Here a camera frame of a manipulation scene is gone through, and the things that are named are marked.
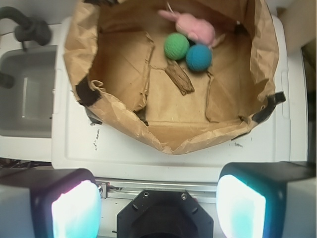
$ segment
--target screw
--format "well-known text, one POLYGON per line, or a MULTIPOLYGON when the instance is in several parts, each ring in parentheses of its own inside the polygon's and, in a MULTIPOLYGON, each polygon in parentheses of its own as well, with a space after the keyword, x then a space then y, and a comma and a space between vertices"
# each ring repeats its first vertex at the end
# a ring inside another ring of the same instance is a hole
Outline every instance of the screw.
POLYGON ((103 187, 101 187, 101 185, 98 185, 98 190, 99 190, 99 193, 102 194, 102 192, 104 191, 103 187))
POLYGON ((187 199, 187 195, 185 193, 183 193, 180 197, 182 198, 183 201, 187 199))

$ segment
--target paper bag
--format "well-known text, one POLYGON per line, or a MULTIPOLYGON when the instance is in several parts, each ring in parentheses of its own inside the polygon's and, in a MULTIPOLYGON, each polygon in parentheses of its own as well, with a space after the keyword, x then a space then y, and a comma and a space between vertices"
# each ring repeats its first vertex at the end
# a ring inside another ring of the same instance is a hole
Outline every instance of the paper bag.
POLYGON ((278 45, 265 1, 168 2, 226 35, 206 72, 178 62, 195 91, 183 95, 165 72, 164 41, 176 32, 157 14, 165 0, 79 1, 64 55, 77 100, 104 123, 171 155, 249 133, 285 101, 275 93, 278 45))

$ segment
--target pink stuffed toy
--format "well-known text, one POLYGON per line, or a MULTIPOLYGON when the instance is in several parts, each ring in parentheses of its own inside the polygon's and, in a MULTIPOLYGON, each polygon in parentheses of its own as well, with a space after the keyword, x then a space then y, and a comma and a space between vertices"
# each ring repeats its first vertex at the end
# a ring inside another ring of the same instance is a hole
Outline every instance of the pink stuffed toy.
POLYGON ((159 10, 158 14, 165 19, 176 22, 176 30, 188 39, 206 45, 210 49, 224 40, 224 35, 219 39, 215 38, 214 27, 206 20, 197 19, 189 13, 173 12, 169 4, 168 7, 170 11, 159 10))

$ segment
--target sink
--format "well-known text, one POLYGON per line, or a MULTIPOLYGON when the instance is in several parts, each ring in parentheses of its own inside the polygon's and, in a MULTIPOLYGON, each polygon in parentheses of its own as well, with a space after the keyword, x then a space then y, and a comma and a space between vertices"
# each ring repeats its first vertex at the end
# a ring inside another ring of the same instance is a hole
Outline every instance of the sink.
POLYGON ((14 78, 12 88, 0 87, 0 135, 51 138, 56 50, 12 50, 0 58, 0 72, 14 78))

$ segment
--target piece of bark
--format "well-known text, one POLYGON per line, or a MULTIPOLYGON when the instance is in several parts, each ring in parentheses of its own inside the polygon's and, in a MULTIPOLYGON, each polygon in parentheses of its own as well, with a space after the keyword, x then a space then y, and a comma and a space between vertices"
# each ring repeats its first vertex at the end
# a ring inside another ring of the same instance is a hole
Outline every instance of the piece of bark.
POLYGON ((167 60, 167 67, 165 69, 165 73, 178 87, 179 91, 183 96, 195 91, 189 77, 176 61, 170 59, 167 60))

